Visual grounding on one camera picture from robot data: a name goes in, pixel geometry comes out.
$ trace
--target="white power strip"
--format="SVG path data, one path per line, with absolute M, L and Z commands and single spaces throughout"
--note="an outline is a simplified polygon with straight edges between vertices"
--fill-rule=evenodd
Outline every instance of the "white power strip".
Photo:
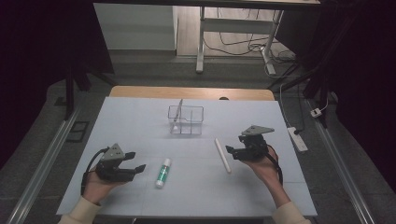
M 296 128 L 294 127 L 290 127 L 288 128 L 291 140 L 293 140 L 293 144 L 297 147 L 297 150 L 299 150 L 300 152 L 305 152 L 308 150 L 308 148 L 306 147 L 303 138 L 301 138 L 301 136 L 299 134 L 295 134 L 294 131 L 296 131 Z

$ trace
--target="person's arm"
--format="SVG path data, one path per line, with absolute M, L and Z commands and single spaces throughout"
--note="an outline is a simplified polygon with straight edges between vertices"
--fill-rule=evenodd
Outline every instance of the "person's arm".
M 268 147 L 270 155 L 277 160 L 277 155 L 273 148 Z M 268 158 L 261 161 L 243 161 L 256 174 L 256 176 L 265 184 L 271 193 L 276 205 L 276 211 L 273 219 L 276 224 L 309 224 L 300 210 L 291 201 L 283 186 L 277 177 L 277 170 Z
M 63 215 L 58 224 L 91 224 L 101 208 L 100 201 L 116 186 L 123 184 L 103 181 L 96 172 L 91 171 L 88 174 L 88 181 L 83 195 L 79 198 L 72 212 Z

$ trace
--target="hand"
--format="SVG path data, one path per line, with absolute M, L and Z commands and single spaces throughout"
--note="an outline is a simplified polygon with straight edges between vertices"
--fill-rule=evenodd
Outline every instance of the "hand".
M 278 161 L 278 156 L 276 155 L 274 149 L 268 146 L 268 153 Z M 244 164 L 248 165 L 256 174 L 256 176 L 264 182 L 265 185 L 268 184 L 270 181 L 277 181 L 277 170 L 274 164 L 265 157 L 260 161 L 242 161 Z
M 99 202 L 102 201 L 112 189 L 126 183 L 102 180 L 94 170 L 95 167 L 93 167 L 88 174 L 87 184 L 82 195 L 83 198 L 91 203 L 99 204 Z

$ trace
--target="glue stick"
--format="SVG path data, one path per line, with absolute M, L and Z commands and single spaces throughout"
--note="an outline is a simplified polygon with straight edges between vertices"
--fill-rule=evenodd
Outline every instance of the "glue stick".
M 155 186 L 157 188 L 161 189 L 163 187 L 166 177 L 168 176 L 171 163 L 171 159 L 165 159 L 165 161 L 163 162 L 163 166 L 161 167 L 160 173 L 158 174 L 157 181 L 155 181 Z

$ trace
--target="sleeve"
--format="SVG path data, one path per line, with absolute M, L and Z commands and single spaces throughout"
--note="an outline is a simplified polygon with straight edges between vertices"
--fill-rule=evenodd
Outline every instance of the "sleeve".
M 58 224 L 91 224 L 100 208 L 101 206 L 80 197 L 73 211 L 70 214 L 63 215 Z
M 305 219 L 300 210 L 293 202 L 285 203 L 273 214 L 276 224 L 310 224 L 311 221 Z

